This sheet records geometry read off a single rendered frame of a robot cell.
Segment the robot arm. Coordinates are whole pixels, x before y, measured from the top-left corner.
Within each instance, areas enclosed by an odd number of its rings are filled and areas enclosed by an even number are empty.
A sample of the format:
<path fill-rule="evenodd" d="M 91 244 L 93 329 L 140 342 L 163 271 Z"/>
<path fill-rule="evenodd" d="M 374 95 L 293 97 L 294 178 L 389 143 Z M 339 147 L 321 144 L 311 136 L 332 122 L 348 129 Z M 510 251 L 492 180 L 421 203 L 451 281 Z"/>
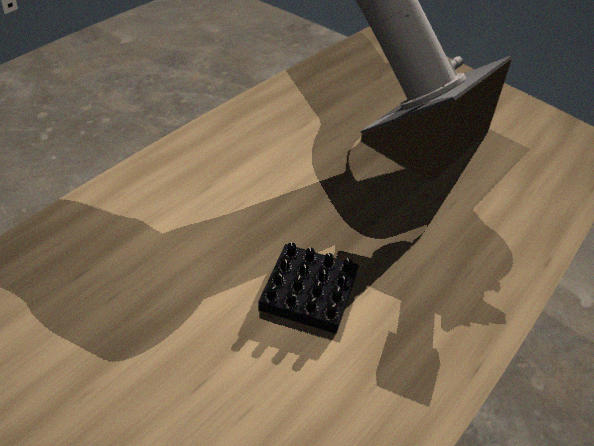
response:
<path fill-rule="evenodd" d="M 466 80 L 461 57 L 447 58 L 418 0 L 355 0 L 375 34 L 407 99 L 408 109 Z M 416 100 L 415 100 L 416 99 Z"/>

